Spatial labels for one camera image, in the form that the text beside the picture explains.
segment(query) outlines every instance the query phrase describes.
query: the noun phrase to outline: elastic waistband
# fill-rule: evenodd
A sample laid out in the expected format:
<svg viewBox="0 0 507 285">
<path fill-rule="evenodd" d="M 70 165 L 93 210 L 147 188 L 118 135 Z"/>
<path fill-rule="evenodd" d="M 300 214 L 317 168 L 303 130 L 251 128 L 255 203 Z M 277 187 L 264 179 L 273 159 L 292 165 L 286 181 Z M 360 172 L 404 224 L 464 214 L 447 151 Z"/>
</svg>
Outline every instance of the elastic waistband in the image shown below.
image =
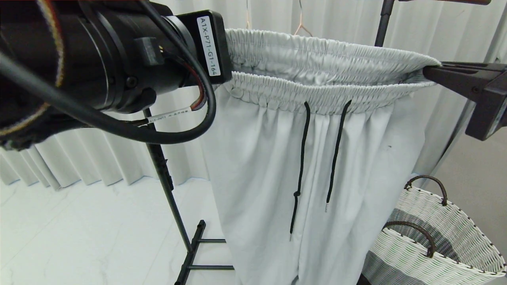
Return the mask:
<svg viewBox="0 0 507 285">
<path fill-rule="evenodd" d="M 387 48 L 306 38 L 270 31 L 228 29 L 234 69 L 224 87 L 243 101 L 270 109 L 340 114 L 393 103 L 425 86 L 422 68 L 440 65 L 429 56 Z"/>
</svg>

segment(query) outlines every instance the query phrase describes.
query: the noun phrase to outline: screw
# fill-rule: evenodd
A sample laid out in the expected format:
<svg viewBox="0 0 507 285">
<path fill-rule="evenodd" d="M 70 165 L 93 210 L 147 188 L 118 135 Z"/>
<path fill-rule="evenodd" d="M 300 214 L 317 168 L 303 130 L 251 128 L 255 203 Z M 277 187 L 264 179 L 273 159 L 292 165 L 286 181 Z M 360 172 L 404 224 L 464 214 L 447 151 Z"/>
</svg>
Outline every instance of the screw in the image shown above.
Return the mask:
<svg viewBox="0 0 507 285">
<path fill-rule="evenodd" d="M 134 88 L 137 86 L 137 78 L 134 76 L 127 77 L 127 81 L 125 82 L 125 85 L 128 88 Z"/>
</svg>

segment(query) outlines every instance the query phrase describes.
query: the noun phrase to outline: gray and white basket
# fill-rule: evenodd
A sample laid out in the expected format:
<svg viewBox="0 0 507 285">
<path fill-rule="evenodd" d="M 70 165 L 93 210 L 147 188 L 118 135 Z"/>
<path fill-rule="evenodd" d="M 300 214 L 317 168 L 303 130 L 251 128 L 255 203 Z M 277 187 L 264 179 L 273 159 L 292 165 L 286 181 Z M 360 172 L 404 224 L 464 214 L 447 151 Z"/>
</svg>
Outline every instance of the gray and white basket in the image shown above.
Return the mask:
<svg viewBox="0 0 507 285">
<path fill-rule="evenodd" d="M 437 182 L 443 197 L 412 187 L 420 178 Z M 405 189 L 366 257 L 363 275 L 372 285 L 479 285 L 505 276 L 502 254 L 447 200 L 442 182 L 420 175 Z"/>
</svg>

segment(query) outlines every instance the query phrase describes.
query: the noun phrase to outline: drawstring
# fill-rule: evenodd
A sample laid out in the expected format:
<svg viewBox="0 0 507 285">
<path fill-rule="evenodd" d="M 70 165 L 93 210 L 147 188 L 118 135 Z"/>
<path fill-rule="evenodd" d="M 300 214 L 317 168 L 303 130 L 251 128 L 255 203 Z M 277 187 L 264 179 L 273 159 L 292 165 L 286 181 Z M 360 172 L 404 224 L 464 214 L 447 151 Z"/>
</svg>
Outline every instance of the drawstring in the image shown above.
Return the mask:
<svg viewBox="0 0 507 285">
<path fill-rule="evenodd" d="M 343 125 L 345 123 L 345 116 L 347 115 L 347 109 L 349 108 L 351 103 L 352 103 L 352 100 L 350 100 L 349 102 L 347 102 L 345 104 L 345 106 L 343 107 L 343 111 L 342 111 L 342 117 L 340 119 L 340 129 L 338 130 L 338 138 L 336 139 L 336 146 L 335 146 L 335 155 L 333 157 L 333 164 L 331 166 L 331 179 L 329 182 L 328 197 L 325 200 L 325 212 L 328 212 L 328 204 L 329 204 L 329 200 L 331 198 L 331 191 L 333 190 L 333 182 L 335 180 L 335 168 L 336 168 L 336 159 L 338 158 L 338 148 L 340 146 L 340 140 L 342 139 Z"/>
<path fill-rule="evenodd" d="M 296 211 L 298 210 L 298 197 L 301 195 L 301 180 L 303 179 L 303 163 L 305 161 L 305 143 L 306 136 L 308 135 L 308 127 L 310 126 L 310 105 L 308 105 L 308 102 L 305 102 L 305 109 L 306 109 L 306 122 L 305 129 L 303 131 L 303 139 L 301 141 L 301 163 L 299 169 L 298 190 L 294 192 L 294 212 L 292 213 L 291 220 L 291 237 L 292 237 L 292 229 L 294 228 L 294 221 L 296 220 Z"/>
</svg>

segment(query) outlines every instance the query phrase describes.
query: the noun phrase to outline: curtain fold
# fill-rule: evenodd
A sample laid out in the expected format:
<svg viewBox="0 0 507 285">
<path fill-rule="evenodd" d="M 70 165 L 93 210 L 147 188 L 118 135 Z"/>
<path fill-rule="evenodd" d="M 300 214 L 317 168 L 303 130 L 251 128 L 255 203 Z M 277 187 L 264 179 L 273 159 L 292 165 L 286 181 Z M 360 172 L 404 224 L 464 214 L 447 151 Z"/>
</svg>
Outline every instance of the curtain fold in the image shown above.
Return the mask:
<svg viewBox="0 0 507 285">
<path fill-rule="evenodd" d="M 222 14 L 227 28 L 245 28 L 248 14 L 251 28 L 286 33 L 294 33 L 301 11 L 298 0 L 157 2 L 168 5 L 175 14 L 215 10 Z M 315 37 L 373 45 L 382 1 L 301 2 L 303 23 Z M 495 0 L 488 6 L 441 1 L 395 2 L 385 46 L 427 54 L 442 61 L 483 62 L 492 45 L 499 51 L 506 49 L 507 29 L 505 21 L 501 21 L 506 4 L 507 0 Z M 193 87 L 160 94 L 152 113 L 186 107 L 196 97 L 197 90 Z M 426 143 L 414 172 L 428 174 L 449 144 L 466 100 L 438 86 L 416 92 L 414 99 L 418 106 L 414 116 L 426 126 Z M 184 114 L 158 122 L 156 126 L 161 131 L 186 130 L 196 126 L 204 112 Z M 110 115 L 127 120 L 142 118 L 141 113 Z M 208 179 L 199 139 L 163 146 L 163 151 L 175 184 L 190 177 Z M 61 133 L 20 153 L 2 150 L 0 168 L 0 180 L 4 184 L 21 180 L 30 185 L 39 181 L 54 189 L 79 180 L 86 184 L 102 181 L 110 185 L 122 179 L 130 184 L 144 175 L 156 177 L 144 144 L 94 129 Z"/>
</svg>

